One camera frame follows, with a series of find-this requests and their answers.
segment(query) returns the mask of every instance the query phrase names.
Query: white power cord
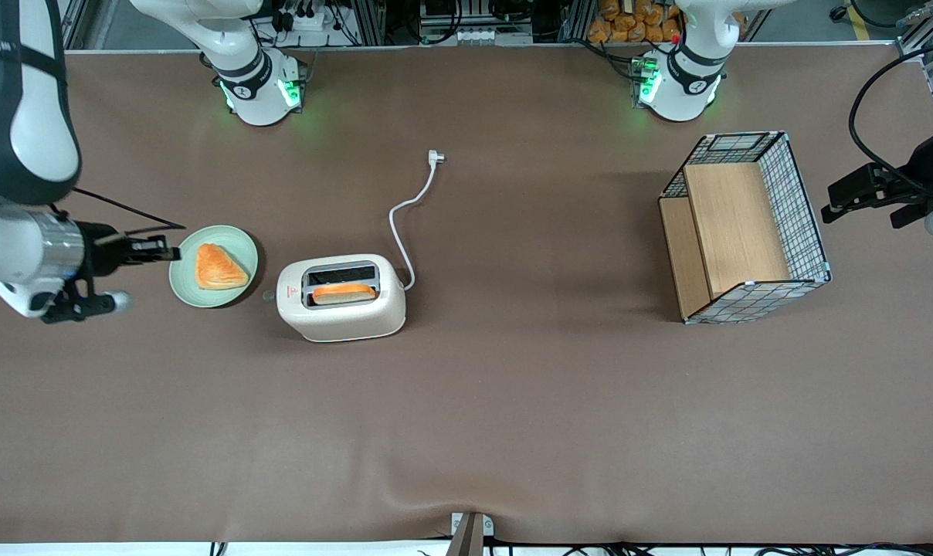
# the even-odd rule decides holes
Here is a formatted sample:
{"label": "white power cord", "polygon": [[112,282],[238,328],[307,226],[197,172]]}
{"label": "white power cord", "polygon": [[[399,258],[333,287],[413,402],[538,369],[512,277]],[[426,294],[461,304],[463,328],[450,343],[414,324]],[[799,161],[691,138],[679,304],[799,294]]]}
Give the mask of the white power cord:
{"label": "white power cord", "polygon": [[422,200],[422,197],[425,196],[425,192],[427,192],[429,190],[429,186],[432,185],[432,178],[436,177],[436,166],[442,164],[445,161],[446,155],[442,154],[442,152],[429,151],[429,179],[425,181],[425,187],[423,187],[422,191],[419,191],[418,195],[416,195],[413,199],[409,199],[395,205],[395,207],[392,208],[392,211],[388,212],[388,221],[392,223],[392,233],[395,235],[395,242],[399,244],[399,249],[402,251],[402,257],[404,257],[405,264],[408,267],[408,274],[411,275],[411,279],[408,281],[408,285],[404,287],[406,292],[415,285],[415,268],[411,265],[411,260],[408,258],[408,251],[404,249],[402,237],[399,236],[399,229],[397,229],[397,226],[395,226],[395,212],[397,212],[399,209],[414,205],[415,203],[418,203]]}

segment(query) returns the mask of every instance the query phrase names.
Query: wooden panel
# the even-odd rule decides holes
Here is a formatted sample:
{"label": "wooden panel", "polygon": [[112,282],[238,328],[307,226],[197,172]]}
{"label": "wooden panel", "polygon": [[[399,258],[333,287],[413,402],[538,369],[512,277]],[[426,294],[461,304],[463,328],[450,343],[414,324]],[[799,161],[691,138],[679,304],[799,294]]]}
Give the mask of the wooden panel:
{"label": "wooden panel", "polygon": [[700,243],[697,242],[697,227],[693,224],[693,211],[686,197],[660,199],[658,208],[669,247],[679,313],[686,319],[711,302],[704,261],[700,257]]}
{"label": "wooden panel", "polygon": [[789,280],[758,164],[692,164],[684,171],[711,298],[749,280]]}

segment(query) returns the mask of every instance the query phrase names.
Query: bread slice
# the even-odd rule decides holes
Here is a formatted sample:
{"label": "bread slice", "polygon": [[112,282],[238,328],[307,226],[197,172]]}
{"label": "bread slice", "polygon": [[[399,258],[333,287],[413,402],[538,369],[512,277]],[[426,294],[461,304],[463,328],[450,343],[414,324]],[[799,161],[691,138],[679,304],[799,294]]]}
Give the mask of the bread slice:
{"label": "bread slice", "polygon": [[334,284],[319,286],[312,291],[315,305],[339,305],[353,303],[355,300],[377,299],[378,292],[367,284]]}
{"label": "bread slice", "polygon": [[242,288],[250,277],[222,247],[203,243],[195,254],[195,282],[204,290]]}

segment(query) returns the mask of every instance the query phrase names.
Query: green plate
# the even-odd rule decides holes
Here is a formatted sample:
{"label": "green plate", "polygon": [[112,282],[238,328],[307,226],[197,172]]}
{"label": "green plate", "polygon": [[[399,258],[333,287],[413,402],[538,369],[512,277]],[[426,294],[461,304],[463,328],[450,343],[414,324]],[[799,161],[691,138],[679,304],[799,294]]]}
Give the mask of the green plate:
{"label": "green plate", "polygon": [[[247,273],[247,285],[232,290],[204,290],[195,282],[195,254],[203,243],[215,243],[222,247]],[[168,268],[171,289],[192,307],[219,307],[226,305],[242,294],[257,275],[257,246],[246,232],[232,225],[211,225],[185,237],[178,249],[182,260],[172,261]]]}

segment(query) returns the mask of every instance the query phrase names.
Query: brown tablecloth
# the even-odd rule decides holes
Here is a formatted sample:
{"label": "brown tablecloth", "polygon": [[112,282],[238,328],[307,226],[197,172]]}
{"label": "brown tablecloth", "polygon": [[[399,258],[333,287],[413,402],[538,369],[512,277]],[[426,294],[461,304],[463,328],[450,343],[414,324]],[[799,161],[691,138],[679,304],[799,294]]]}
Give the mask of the brown tablecloth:
{"label": "brown tablecloth", "polygon": [[[583,49],[322,56],[304,114],[269,129],[192,54],[69,57],[80,186],[240,226],[263,275],[199,310],[166,264],[124,269],[100,285],[129,314],[57,327],[0,301],[0,541],[370,541],[455,510],[507,541],[933,541],[933,237],[849,215],[823,228],[833,284],[686,327],[655,203],[701,134],[783,129],[826,204],[865,162],[847,112],[893,46],[739,47],[689,124],[630,108]],[[904,161],[933,134],[921,68],[860,116]],[[403,267],[386,212],[429,148],[448,163],[400,217],[404,330],[308,344],[262,292],[305,258]]]}

